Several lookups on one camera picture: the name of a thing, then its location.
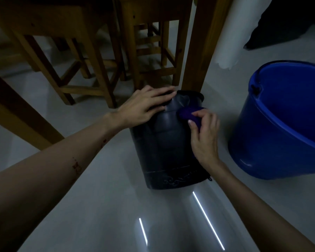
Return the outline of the person's right hand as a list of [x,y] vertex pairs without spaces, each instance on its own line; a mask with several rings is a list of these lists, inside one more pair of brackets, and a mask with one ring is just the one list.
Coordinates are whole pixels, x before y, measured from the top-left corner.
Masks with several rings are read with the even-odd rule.
[[191,148],[201,166],[212,173],[220,164],[218,155],[220,120],[217,114],[207,109],[193,112],[193,115],[202,118],[202,126],[199,135],[191,135]]

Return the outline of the person's left hand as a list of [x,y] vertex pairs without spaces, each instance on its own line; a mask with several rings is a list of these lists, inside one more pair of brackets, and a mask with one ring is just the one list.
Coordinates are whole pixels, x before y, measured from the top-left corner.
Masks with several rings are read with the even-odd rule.
[[141,116],[153,106],[165,106],[167,101],[153,101],[153,97],[176,91],[174,86],[157,88],[156,93],[141,93],[136,90],[121,107],[111,114],[112,124],[118,129],[126,129],[141,124]]

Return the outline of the purple cleaning cloth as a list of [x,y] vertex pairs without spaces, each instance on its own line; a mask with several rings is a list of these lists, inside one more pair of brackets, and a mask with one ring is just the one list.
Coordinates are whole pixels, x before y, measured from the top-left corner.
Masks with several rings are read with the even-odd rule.
[[185,106],[185,107],[180,108],[176,113],[177,113],[178,118],[182,120],[193,121],[197,125],[198,130],[200,130],[202,126],[202,118],[193,115],[193,112],[203,110],[203,109],[205,108],[200,107],[200,106]]

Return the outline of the black plastic trash bin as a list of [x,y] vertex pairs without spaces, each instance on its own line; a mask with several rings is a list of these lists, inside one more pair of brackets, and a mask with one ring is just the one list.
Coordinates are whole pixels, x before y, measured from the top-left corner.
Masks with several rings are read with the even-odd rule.
[[130,128],[146,185],[151,190],[191,186],[210,179],[191,148],[188,121],[162,111]]

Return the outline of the person's right forearm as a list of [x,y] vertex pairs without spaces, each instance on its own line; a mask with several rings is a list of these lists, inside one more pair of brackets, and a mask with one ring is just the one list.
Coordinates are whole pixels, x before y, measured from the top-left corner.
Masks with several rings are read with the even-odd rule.
[[315,252],[315,244],[280,216],[222,161],[204,165],[238,213],[260,252]]

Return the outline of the person's left forearm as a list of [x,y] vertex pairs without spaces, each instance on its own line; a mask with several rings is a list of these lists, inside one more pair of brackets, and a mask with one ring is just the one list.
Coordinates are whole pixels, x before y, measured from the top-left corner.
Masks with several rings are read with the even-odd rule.
[[118,113],[0,172],[0,252],[17,251],[68,193],[112,134]]

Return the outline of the black bin liner bag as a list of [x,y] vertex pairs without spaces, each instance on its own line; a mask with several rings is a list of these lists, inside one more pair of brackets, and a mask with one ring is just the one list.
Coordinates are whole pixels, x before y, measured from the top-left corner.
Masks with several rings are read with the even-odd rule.
[[165,111],[177,111],[182,107],[201,107],[204,101],[202,93],[192,90],[178,90],[177,94],[166,102]]

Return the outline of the narrow wooden stool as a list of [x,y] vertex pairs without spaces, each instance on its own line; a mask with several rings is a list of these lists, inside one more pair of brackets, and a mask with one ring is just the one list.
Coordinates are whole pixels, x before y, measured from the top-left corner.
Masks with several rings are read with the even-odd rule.
[[[114,0],[134,89],[152,77],[180,83],[193,0]],[[178,21],[175,54],[168,47],[170,21]],[[160,54],[161,68],[139,71],[138,57]]]

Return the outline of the wooden table leg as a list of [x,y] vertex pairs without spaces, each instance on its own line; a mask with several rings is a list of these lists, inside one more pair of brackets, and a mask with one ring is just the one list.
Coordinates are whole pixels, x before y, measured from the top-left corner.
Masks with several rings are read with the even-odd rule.
[[198,0],[182,90],[201,92],[220,34],[234,0]]
[[64,137],[0,77],[0,126],[39,150]]

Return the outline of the blue plastic bucket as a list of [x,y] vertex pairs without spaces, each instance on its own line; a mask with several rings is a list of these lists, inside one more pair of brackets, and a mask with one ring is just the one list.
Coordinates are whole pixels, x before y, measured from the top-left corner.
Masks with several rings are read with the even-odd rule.
[[259,67],[228,150],[255,178],[315,174],[315,63],[278,60]]

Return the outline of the white hanging cloth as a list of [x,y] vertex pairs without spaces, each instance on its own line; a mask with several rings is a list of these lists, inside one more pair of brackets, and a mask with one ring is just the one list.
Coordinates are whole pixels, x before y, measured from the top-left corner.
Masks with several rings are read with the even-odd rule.
[[272,0],[233,0],[214,51],[213,61],[231,69]]

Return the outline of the wide wooden stool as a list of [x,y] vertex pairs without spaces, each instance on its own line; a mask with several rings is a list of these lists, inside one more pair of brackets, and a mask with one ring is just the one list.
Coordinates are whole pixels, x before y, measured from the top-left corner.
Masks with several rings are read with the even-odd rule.
[[[103,96],[114,89],[124,61],[113,0],[0,0],[0,27],[9,29],[66,105],[71,94]],[[59,76],[34,36],[64,38],[75,61]]]

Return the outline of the dark fabric object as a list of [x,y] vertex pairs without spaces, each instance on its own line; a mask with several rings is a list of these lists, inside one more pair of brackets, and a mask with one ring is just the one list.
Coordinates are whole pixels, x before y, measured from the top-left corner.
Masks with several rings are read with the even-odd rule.
[[244,49],[254,50],[298,39],[315,25],[315,0],[272,0]]

